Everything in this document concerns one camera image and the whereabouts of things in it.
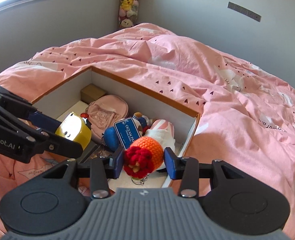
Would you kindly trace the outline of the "anime art card box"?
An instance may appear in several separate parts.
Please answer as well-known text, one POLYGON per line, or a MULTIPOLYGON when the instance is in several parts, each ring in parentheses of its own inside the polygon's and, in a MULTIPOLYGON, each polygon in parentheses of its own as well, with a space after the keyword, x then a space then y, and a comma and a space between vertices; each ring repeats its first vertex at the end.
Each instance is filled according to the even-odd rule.
POLYGON ((95 158, 107 158, 109 157, 110 155, 112 155, 114 152, 111 152, 109 150, 106 150, 104 148, 98 148, 96 149, 92 155, 91 155, 91 158, 92 159, 95 159, 95 158))

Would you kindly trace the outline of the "brown bear plush keychain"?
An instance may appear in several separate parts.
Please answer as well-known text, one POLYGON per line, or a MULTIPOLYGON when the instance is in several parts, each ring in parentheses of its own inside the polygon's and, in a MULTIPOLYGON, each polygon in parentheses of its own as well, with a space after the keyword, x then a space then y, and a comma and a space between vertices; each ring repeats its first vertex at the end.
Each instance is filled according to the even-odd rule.
POLYGON ((103 133, 102 143, 111 151, 116 151, 119 146, 128 149, 135 140, 145 134, 152 124, 153 119, 136 112, 133 116, 116 121, 107 128, 103 133))

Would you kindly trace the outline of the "orange crochet doll keychain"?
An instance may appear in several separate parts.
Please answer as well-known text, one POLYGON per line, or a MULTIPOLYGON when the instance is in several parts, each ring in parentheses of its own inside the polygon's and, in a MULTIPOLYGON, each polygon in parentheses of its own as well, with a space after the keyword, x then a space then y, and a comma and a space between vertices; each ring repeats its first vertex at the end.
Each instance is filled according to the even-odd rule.
POLYGON ((124 150, 123 169, 135 185, 144 185, 148 175, 162 166, 164 150, 152 137, 140 137, 124 150))

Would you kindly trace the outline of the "white pink-striped plush toy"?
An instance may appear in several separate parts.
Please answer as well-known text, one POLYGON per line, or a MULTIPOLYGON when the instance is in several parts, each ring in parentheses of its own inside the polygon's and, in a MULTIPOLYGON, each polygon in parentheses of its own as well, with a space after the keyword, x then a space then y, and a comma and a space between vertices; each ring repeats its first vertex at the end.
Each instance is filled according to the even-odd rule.
POLYGON ((174 134, 173 124, 164 119, 154 121, 152 126, 145 132, 145 136, 158 141, 163 149, 169 147, 173 152, 176 151, 174 134))

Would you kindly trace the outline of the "yellow toy figure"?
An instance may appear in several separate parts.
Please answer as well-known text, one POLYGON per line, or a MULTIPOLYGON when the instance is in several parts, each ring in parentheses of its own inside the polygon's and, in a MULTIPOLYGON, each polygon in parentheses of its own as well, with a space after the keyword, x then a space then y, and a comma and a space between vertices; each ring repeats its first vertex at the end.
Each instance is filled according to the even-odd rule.
POLYGON ((60 126, 56 129, 55 134, 68 139, 73 142, 79 143, 83 150, 90 143, 92 133, 88 128, 85 120, 76 115, 74 112, 69 114, 60 126))

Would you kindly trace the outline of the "white box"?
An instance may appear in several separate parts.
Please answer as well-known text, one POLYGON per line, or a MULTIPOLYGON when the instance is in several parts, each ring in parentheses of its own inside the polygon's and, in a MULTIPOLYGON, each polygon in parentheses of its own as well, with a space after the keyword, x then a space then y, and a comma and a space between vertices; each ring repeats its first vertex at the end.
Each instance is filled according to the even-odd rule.
POLYGON ((85 113, 87 107, 88 104, 84 103, 83 101, 78 101, 72 107, 62 113, 59 117, 57 117, 56 120, 63 122, 64 119, 72 112, 74 112, 76 115, 81 115, 82 113, 85 113))

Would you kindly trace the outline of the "pink mini backpack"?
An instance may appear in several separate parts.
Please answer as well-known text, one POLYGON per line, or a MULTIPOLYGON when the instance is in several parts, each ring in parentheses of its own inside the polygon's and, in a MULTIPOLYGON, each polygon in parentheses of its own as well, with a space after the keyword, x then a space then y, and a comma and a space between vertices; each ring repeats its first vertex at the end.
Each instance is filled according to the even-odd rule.
POLYGON ((85 113, 91 123, 92 140, 101 143, 104 131, 116 121, 128 116, 129 107, 126 101, 116 95, 105 95, 91 102, 85 113))

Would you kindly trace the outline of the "small gold cardboard box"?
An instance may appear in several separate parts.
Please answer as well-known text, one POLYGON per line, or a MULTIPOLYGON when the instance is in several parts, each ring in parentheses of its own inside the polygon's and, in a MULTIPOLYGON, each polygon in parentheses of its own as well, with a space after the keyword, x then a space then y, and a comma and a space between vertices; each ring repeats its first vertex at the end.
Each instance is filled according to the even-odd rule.
POLYGON ((94 84, 89 84, 80 91, 81 101, 90 104, 106 95, 107 92, 94 84))

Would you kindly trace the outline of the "dark grey box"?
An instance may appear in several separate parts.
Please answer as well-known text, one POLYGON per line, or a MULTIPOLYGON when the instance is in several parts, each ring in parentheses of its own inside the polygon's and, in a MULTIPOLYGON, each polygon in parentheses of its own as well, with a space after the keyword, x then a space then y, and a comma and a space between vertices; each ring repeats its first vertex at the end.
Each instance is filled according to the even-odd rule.
POLYGON ((96 156, 98 150, 102 150, 103 148, 104 146, 102 144, 98 144, 91 140, 83 150, 81 157, 77 159, 78 164, 85 163, 93 154, 96 156))

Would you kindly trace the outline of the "blue ocean park tag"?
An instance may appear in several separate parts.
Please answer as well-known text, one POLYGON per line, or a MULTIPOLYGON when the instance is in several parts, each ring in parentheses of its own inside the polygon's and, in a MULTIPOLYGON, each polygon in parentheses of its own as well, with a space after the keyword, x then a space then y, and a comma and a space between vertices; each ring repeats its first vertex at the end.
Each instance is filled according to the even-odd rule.
POLYGON ((132 117, 114 123, 117 136, 124 149, 128 149, 141 135, 132 117))

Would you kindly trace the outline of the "red heart charm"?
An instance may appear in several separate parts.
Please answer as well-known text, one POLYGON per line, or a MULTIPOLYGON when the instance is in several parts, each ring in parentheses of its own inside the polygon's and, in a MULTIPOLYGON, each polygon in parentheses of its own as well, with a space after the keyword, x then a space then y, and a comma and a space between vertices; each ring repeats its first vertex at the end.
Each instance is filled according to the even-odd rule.
POLYGON ((81 115, 80 115, 82 118, 88 118, 89 117, 89 115, 87 114, 87 113, 81 113, 81 115))

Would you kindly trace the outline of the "pink heart-print duvet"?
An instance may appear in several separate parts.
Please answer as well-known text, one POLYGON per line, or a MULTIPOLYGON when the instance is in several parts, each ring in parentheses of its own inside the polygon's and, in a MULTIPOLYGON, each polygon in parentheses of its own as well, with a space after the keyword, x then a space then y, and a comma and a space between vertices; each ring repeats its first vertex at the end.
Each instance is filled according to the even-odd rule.
POLYGON ((188 155, 223 159, 279 190, 295 239, 295 89, 258 66, 150 23, 47 48, 0 73, 0 85, 34 101, 94 66, 201 115, 188 155))

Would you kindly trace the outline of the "hanging plush toy organizer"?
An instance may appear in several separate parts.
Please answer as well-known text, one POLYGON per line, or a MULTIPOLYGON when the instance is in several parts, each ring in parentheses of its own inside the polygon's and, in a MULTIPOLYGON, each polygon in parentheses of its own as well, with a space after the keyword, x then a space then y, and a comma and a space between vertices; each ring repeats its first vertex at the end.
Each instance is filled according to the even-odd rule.
POLYGON ((139 0, 120 0, 118 24, 119 29, 133 27, 138 18, 139 0))

